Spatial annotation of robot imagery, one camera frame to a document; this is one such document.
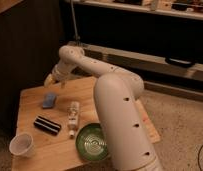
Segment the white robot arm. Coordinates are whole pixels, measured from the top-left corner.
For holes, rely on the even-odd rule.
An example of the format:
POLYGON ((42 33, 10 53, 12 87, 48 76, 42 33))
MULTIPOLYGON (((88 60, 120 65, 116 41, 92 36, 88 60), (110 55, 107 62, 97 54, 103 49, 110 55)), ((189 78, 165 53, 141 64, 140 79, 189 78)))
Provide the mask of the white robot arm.
POLYGON ((107 148, 117 171, 163 171, 136 101, 144 91, 142 78, 124 68, 85 55, 78 46, 59 49, 59 62, 44 81, 63 83, 75 68, 96 78, 93 98, 107 148))

